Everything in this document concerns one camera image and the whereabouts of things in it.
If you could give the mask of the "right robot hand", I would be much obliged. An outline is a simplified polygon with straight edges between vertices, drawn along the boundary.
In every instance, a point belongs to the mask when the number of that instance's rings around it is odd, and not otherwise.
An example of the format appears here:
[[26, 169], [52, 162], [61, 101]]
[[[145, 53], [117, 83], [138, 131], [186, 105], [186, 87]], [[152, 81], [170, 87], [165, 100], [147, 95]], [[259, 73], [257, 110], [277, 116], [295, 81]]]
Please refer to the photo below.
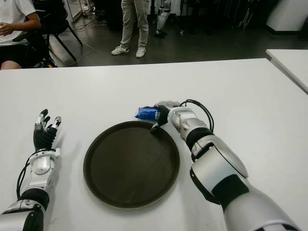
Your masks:
[[150, 132], [155, 132], [159, 127], [168, 122], [167, 117], [169, 112], [176, 107], [179, 107], [180, 103], [175, 101], [160, 101], [154, 105], [154, 108], [160, 111], [157, 122], [152, 126]]

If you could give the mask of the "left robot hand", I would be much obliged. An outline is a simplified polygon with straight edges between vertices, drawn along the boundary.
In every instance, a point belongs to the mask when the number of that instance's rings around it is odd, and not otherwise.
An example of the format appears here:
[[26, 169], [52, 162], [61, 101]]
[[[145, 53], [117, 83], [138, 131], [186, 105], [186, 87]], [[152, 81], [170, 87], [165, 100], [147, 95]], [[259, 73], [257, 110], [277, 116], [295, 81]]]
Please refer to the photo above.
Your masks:
[[57, 130], [61, 125], [62, 118], [57, 116], [54, 122], [48, 126], [50, 117], [48, 116], [48, 110], [41, 111], [34, 124], [33, 143], [35, 151], [51, 150], [53, 142], [55, 140]]

